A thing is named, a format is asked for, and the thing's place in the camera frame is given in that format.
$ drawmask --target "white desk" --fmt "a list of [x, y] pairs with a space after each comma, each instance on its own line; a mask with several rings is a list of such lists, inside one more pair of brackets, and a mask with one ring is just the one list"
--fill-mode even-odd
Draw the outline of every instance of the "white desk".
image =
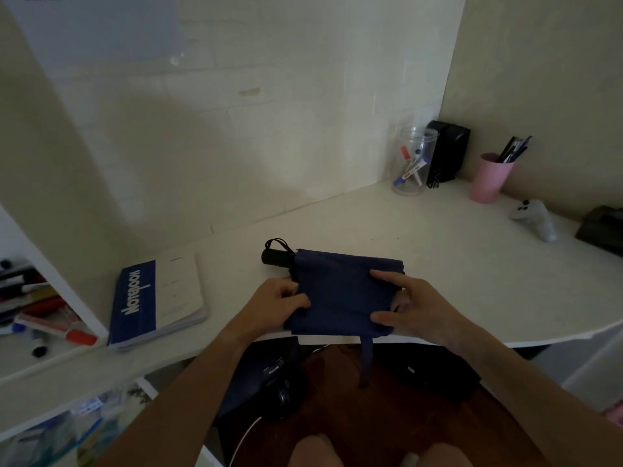
[[[429, 280], [466, 316], [514, 347], [591, 337], [623, 320], [623, 259], [574, 239], [578, 224], [559, 217], [553, 217], [558, 241], [544, 243], [507, 218], [517, 202], [503, 197], [479, 205], [467, 198], [467, 188], [456, 180], [420, 197], [402, 197], [380, 183], [192, 243], [207, 321], [128, 353], [102, 347], [1, 385], [0, 437], [196, 355], [264, 279], [285, 274], [260, 260], [273, 237], [292, 248], [401, 259], [407, 274]], [[419, 340], [378, 339], [402, 341]]]

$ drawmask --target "pink cup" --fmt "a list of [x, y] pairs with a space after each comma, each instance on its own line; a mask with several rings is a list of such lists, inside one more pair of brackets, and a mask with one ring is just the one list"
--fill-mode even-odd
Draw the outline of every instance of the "pink cup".
[[480, 156], [476, 178], [471, 183], [470, 200], [476, 203], [493, 203], [513, 168], [514, 162], [498, 164], [499, 154], [487, 152]]

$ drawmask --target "blue and white notebook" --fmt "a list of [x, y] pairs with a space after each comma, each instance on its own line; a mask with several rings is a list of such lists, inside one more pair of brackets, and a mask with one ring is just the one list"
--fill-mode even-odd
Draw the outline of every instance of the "blue and white notebook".
[[171, 250], [121, 270], [108, 345], [128, 349], [206, 319], [194, 255]]

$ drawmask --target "clear plastic jar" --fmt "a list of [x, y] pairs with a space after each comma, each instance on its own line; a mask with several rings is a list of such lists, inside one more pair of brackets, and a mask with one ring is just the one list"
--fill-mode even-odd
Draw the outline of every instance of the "clear plastic jar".
[[391, 168], [392, 190], [416, 196], [424, 192], [437, 144], [437, 131], [427, 127], [403, 127], [396, 138]]

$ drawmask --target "wooden floor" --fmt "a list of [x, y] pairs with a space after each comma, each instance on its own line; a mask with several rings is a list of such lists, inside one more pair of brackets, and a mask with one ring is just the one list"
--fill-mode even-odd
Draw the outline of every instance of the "wooden floor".
[[[483, 388], [455, 404], [374, 364], [370, 386], [358, 389], [358, 358], [352, 346], [334, 345], [306, 360], [310, 392], [303, 406], [288, 418], [257, 423], [234, 466], [286, 466], [297, 441], [317, 433], [331, 439], [346, 467], [398, 466], [407, 452], [422, 454], [437, 442], [459, 447], [476, 467], [544, 465], [534, 444]], [[219, 427], [226, 453], [256, 417], [243, 406]]]

